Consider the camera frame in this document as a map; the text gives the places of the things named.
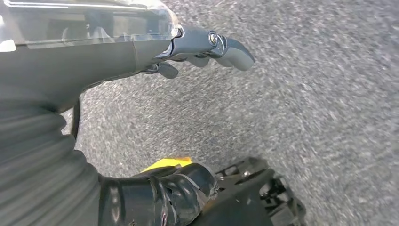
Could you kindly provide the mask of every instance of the yellow motorcycle part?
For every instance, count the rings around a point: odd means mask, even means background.
[[[161,159],[159,161],[157,161],[156,163],[154,163],[153,165],[147,167],[145,170],[143,170],[142,172],[148,171],[148,170],[152,170],[155,168],[159,168],[159,167],[165,167],[165,166],[177,166],[180,165],[181,167],[186,166],[191,164],[191,158],[189,157],[185,157],[185,158],[174,158],[174,159]]]

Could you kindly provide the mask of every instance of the black cable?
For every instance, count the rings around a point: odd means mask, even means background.
[[[73,113],[72,113],[71,134],[75,138],[75,141],[78,138],[79,124],[80,124],[80,98],[78,98],[78,101],[73,106]]]

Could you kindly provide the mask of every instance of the lever pivot bolt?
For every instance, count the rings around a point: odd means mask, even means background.
[[[217,35],[214,32],[209,33],[209,41],[213,45],[217,43]]]

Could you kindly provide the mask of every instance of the road surface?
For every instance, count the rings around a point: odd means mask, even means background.
[[[77,148],[100,173],[130,176],[167,156],[214,169],[261,156],[287,175],[309,225],[399,225],[398,1],[165,3],[246,44],[256,65],[179,64],[175,80],[88,91]]]

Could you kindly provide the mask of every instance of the asphalt road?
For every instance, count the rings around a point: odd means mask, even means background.
[[[167,156],[214,169],[267,158],[309,225],[399,225],[399,1],[167,0],[240,40],[249,72],[177,65],[89,90],[78,149],[129,176]]]

